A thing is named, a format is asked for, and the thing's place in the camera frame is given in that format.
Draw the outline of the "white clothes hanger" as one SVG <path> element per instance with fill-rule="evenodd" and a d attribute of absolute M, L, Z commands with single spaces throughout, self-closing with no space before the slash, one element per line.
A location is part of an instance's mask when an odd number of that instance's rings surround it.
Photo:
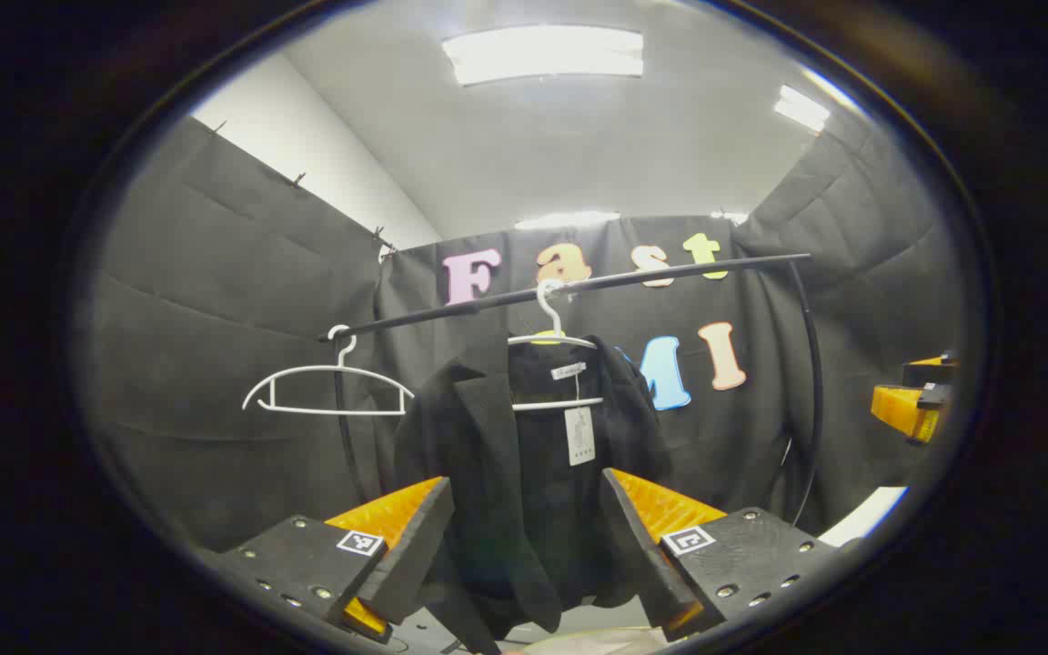
<path fill-rule="evenodd" d="M 538 302 L 540 309 L 545 312 L 550 319 L 552 319 L 552 335 L 529 335 L 529 336 L 519 336 L 507 339 L 507 344 L 509 347 L 515 347 L 516 345 L 523 344 L 534 344 L 540 343 L 540 341 L 553 341 L 558 344 L 571 345 L 572 347 L 583 347 L 596 349 L 598 345 L 594 344 L 593 341 L 586 339 L 573 339 L 566 336 L 564 330 L 562 330 L 561 316 L 558 314 L 556 310 L 549 303 L 549 294 L 556 293 L 558 290 L 564 289 L 565 282 L 561 279 L 549 278 L 542 279 L 536 287 L 536 301 Z M 512 409 L 516 413 L 524 413 L 524 411 L 541 411 L 541 410 L 556 410 L 556 409 L 571 409 L 581 407 L 591 407 L 596 405 L 602 405 L 604 402 L 603 398 L 574 398 L 565 399 L 565 401 L 550 401 L 550 402 L 533 402 L 533 403 L 516 403 L 512 405 Z"/>
<path fill-rule="evenodd" d="M 352 353 L 355 348 L 357 348 L 358 337 L 350 336 L 348 344 L 337 353 L 337 361 L 333 364 L 316 364 L 316 365 L 306 365 L 299 366 L 299 368 L 284 368 L 276 370 L 276 372 L 261 378 L 258 383 L 247 391 L 246 396 L 242 399 L 241 409 L 246 410 L 252 403 L 257 403 L 258 407 L 265 411 L 270 411 L 270 413 L 286 413 L 286 414 L 297 414 L 297 415 L 309 415 L 309 416 L 403 416 L 407 414 L 408 403 L 411 399 L 416 398 L 416 394 L 403 385 L 403 383 L 396 381 L 394 378 L 383 376 L 383 374 L 374 372 L 374 370 L 369 370 L 365 368 L 351 368 L 346 365 L 346 356 Z M 370 378 L 370 380 L 376 380 L 378 383 L 386 383 L 386 385 L 397 391 L 397 402 L 398 405 L 395 409 L 365 409 L 365 410 L 352 410 L 352 409 L 341 409 L 341 408 L 308 408 L 308 407 L 291 407 L 286 405 L 279 405 L 277 399 L 277 383 L 281 378 L 288 378 L 292 376 L 299 376 L 299 374 L 305 373 L 315 373 L 325 372 L 333 374 L 342 374 L 346 376 L 359 376 L 363 378 Z"/>

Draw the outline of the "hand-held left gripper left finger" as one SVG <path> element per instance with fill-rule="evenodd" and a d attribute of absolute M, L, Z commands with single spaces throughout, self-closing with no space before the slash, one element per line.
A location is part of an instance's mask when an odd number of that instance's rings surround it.
<path fill-rule="evenodd" d="M 420 609 L 454 509 L 452 484 L 439 476 L 331 519 L 292 515 L 201 559 L 241 591 L 386 645 Z"/>

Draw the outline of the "black backdrop cloth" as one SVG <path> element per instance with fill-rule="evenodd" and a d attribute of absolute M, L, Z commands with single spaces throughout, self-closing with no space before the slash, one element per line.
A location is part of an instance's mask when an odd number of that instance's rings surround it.
<path fill-rule="evenodd" d="M 799 264 L 818 332 L 824 428 L 810 460 L 810 347 L 786 266 L 687 277 L 558 299 L 566 328 L 653 372 L 670 487 L 720 509 L 749 505 L 821 530 L 877 488 L 907 485 L 922 451 L 871 415 L 874 386 L 907 362 L 960 348 L 970 304 L 947 219 L 905 152 L 878 130 L 818 136 L 748 224 L 623 218 L 598 227 L 490 233 L 381 260 L 335 208 L 191 119 L 170 130 L 130 183 L 101 250 L 83 343 L 99 438 L 188 539 L 236 546 L 287 515 L 333 517 L 383 495 L 395 418 L 244 409 L 275 370 L 329 364 L 316 337 L 441 307 L 450 257 L 495 250 L 471 269 L 488 294 L 534 287 L 569 253 L 592 277 L 633 272 L 648 247 L 690 264 L 691 237 L 719 258 L 808 253 Z"/>

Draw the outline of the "large ceiling light panel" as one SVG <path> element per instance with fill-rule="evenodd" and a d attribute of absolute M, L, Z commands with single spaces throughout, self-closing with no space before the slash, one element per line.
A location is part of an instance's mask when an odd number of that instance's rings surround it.
<path fill-rule="evenodd" d="M 461 86 L 524 77 L 641 77 L 642 32 L 595 25 L 517 25 L 441 42 Z"/>

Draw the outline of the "black knit jacket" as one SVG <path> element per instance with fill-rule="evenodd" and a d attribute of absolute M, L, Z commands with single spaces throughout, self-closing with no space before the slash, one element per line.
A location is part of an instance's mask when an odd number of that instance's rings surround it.
<path fill-rule="evenodd" d="M 637 366 L 586 340 L 598 348 L 503 336 L 467 348 L 424 383 L 392 437 L 390 488 L 450 480 L 455 509 L 420 597 L 471 652 L 499 652 L 523 623 L 554 631 L 574 607 L 635 597 L 601 510 L 601 474 L 662 480 L 670 445 Z M 604 402 L 512 409 L 577 397 Z"/>

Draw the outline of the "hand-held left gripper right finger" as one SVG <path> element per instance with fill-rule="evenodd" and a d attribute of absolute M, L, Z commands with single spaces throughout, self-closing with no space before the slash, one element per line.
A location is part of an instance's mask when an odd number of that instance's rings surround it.
<path fill-rule="evenodd" d="M 601 510 L 646 619 L 675 642 L 745 630 L 840 559 L 840 547 L 749 507 L 723 511 L 620 470 Z"/>

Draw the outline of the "black metal clothes rack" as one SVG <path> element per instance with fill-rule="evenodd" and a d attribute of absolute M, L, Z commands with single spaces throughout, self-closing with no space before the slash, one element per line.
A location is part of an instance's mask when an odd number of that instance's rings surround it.
<path fill-rule="evenodd" d="M 471 301 L 447 304 L 447 306 L 437 307 L 437 309 L 425 309 L 412 312 L 412 314 L 406 314 L 403 316 L 375 320 L 375 322 L 363 324 L 361 327 L 349 327 L 348 325 L 346 327 L 342 327 L 342 325 L 339 325 L 337 327 L 331 328 L 326 335 L 316 340 L 319 340 L 320 343 L 332 345 L 334 354 L 339 357 L 339 363 L 336 365 L 327 366 L 326 369 L 333 370 L 334 372 L 334 385 L 336 385 L 334 398 L 336 399 L 336 402 L 341 405 L 344 402 L 344 383 L 342 383 L 340 373 L 342 370 L 347 369 L 344 365 L 345 356 L 348 352 L 353 351 L 355 347 L 355 340 L 363 335 L 363 333 L 390 330 L 391 328 L 423 323 L 429 320 L 444 316 L 474 315 L 484 310 L 490 310 L 493 307 L 505 307 L 509 304 L 519 304 L 530 301 L 540 303 L 546 314 L 552 318 L 554 330 L 560 331 L 560 318 L 556 314 L 556 311 L 554 311 L 548 304 L 549 294 L 590 293 L 590 291 L 601 290 L 605 287 L 625 287 L 637 285 L 637 283 L 653 281 L 653 279 L 701 277 L 701 275 L 706 272 L 732 272 L 732 270 L 757 269 L 762 267 L 787 265 L 789 266 L 789 272 L 791 275 L 791 282 L 793 282 L 793 285 L 795 286 L 800 304 L 800 315 L 803 319 L 804 332 L 806 332 L 808 348 L 810 349 L 812 378 L 812 418 L 810 439 L 811 467 L 808 470 L 806 480 L 804 480 L 801 501 L 798 503 L 793 519 L 791 519 L 791 524 L 795 526 L 798 525 L 803 511 L 806 509 L 807 502 L 810 500 L 812 486 L 814 486 L 816 471 L 818 471 L 818 465 L 816 465 L 815 459 L 818 457 L 821 437 L 824 427 L 824 383 L 818 347 L 818 330 L 816 330 L 814 325 L 814 319 L 812 319 L 811 312 L 811 303 L 808 301 L 806 287 L 803 285 L 803 279 L 796 266 L 799 261 L 810 260 L 810 253 L 786 254 L 786 256 L 728 258 L 728 260 L 711 262 L 711 264 L 682 265 L 665 269 L 656 269 L 652 270 L 652 272 L 624 272 L 608 275 L 607 277 L 591 277 L 569 283 L 561 282 L 558 279 L 544 279 L 544 281 L 539 282 L 536 287 L 528 287 L 528 289 L 514 290 L 508 293 L 477 297 L 471 299 Z"/>

